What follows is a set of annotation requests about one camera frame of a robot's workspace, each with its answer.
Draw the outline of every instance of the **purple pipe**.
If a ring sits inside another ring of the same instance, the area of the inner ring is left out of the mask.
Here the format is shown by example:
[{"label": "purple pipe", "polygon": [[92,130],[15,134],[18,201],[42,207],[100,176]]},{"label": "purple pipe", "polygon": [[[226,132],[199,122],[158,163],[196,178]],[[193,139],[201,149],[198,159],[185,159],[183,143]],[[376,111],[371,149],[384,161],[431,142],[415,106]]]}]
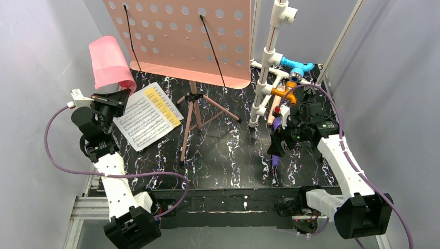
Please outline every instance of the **purple pipe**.
[{"label": "purple pipe", "polygon": [[[275,118],[272,124],[273,130],[277,129],[280,125],[281,125],[281,119]],[[279,164],[280,164],[280,157],[272,155],[272,168],[278,167]]]}]

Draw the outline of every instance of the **black marble tabletop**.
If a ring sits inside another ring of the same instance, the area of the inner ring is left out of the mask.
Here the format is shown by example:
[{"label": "black marble tabletop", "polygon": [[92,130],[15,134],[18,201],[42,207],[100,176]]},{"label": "black marble tabletop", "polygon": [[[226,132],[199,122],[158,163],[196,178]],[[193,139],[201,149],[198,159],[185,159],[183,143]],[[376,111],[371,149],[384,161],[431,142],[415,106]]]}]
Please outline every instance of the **black marble tabletop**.
[{"label": "black marble tabletop", "polygon": [[[188,137],[186,163],[179,166],[182,140],[186,120],[168,135],[151,144],[144,150],[136,152],[118,130],[114,135],[120,146],[120,153],[128,173],[145,173],[155,171],[172,171],[185,175],[190,182],[190,188],[224,189],[224,188],[270,188],[270,187],[299,187],[309,185],[337,185],[328,164],[320,163],[320,153],[310,143],[304,143],[301,151],[287,151],[280,165],[273,170],[270,156],[266,153],[270,144],[269,129],[265,117],[260,117],[259,124],[254,130],[248,129],[250,110],[255,96],[255,84],[259,78],[259,69],[252,69],[252,81],[244,89],[235,90],[207,84],[198,84],[204,94],[220,105],[230,109],[243,122],[221,114],[202,129],[193,129]],[[150,83],[157,82],[171,98],[177,101],[189,91],[189,81],[133,71],[140,90]],[[319,69],[315,67],[305,78],[316,79]],[[268,82],[274,76],[269,74]],[[298,101],[304,98],[302,90],[295,92]],[[311,97],[324,103],[327,114],[332,113],[329,101],[318,93]],[[218,109],[204,100],[200,101],[202,119],[208,120]],[[180,111],[186,118],[188,104],[183,103]],[[148,185],[153,189],[179,189],[185,185],[175,177],[145,177],[130,180],[133,190]]]}]

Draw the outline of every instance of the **gray floor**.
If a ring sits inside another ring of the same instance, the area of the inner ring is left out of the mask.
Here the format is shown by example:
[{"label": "gray floor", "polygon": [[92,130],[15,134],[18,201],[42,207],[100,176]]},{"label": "gray floor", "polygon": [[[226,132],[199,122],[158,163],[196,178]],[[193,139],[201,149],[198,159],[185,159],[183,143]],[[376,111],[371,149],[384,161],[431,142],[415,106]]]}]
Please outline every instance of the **gray floor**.
[{"label": "gray floor", "polygon": [[[116,248],[104,234],[104,220],[86,220],[79,249]],[[292,248],[292,249],[349,249],[360,248],[354,240],[342,239],[334,224],[329,223],[319,235],[310,239],[291,234],[293,231],[271,227],[193,227],[162,229],[162,237],[144,249],[234,249],[234,248]],[[361,239],[368,249],[378,249],[375,237]]]}]

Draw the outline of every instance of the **gray wall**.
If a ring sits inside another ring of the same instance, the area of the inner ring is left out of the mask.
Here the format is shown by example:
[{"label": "gray wall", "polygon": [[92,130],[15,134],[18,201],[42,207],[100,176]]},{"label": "gray wall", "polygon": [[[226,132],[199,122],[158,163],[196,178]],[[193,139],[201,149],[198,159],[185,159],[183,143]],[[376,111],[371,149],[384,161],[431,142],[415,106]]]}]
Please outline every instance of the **gray wall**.
[{"label": "gray wall", "polygon": [[[440,223],[439,30],[439,1],[364,1],[328,72],[358,163],[426,249]],[[408,248],[395,215],[388,234]]]},{"label": "gray wall", "polygon": [[[49,118],[70,101],[71,89],[94,91],[88,45],[99,37],[81,0],[0,4],[2,248],[64,245],[75,196],[87,178],[55,169],[43,134]],[[53,124],[51,152],[67,168],[90,170],[70,114],[65,111]]]},{"label": "gray wall", "polygon": [[[78,249],[113,249],[104,234],[103,220],[88,220],[80,237]],[[292,234],[292,230],[272,227],[190,227],[162,229],[162,237],[143,249],[352,249],[360,248],[355,240],[342,239],[330,223],[319,235],[310,238]],[[378,249],[375,237],[363,238],[368,249]]]},{"label": "gray wall", "polygon": [[[273,6],[273,0],[260,1],[261,11],[255,47],[255,59],[259,62],[261,62],[263,48],[269,34],[270,14]],[[289,6],[298,9],[298,14],[292,25],[281,26],[281,34],[276,45],[277,52],[304,63],[324,63],[356,2],[357,0],[290,0]],[[115,36],[119,45],[124,47],[103,1],[84,0],[84,3],[102,35]],[[123,48],[123,52],[129,59],[126,48]]]}]

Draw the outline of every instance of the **orange pipe fitting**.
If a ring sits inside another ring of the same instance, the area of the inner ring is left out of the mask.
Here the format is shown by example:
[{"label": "orange pipe fitting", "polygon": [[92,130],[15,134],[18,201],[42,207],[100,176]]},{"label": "orange pipe fitting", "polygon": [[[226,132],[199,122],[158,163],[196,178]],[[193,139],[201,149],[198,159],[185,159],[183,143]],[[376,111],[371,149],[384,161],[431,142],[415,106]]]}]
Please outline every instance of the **orange pipe fitting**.
[{"label": "orange pipe fitting", "polygon": [[[287,94],[287,92],[289,92],[289,90],[292,89],[293,87],[296,87],[296,83],[294,83],[294,82],[292,82],[292,81],[288,81],[288,82],[286,83],[286,90],[284,90],[284,91],[280,91],[280,90],[278,90],[278,89],[272,89],[272,92],[271,92],[270,94],[272,94],[272,95],[276,95],[276,96],[280,96],[280,97],[284,97],[284,96]],[[296,98],[295,98],[295,96],[293,95],[293,92],[291,92],[291,93],[286,97],[286,99],[290,101],[290,104],[291,104],[291,105],[296,105]]]}]

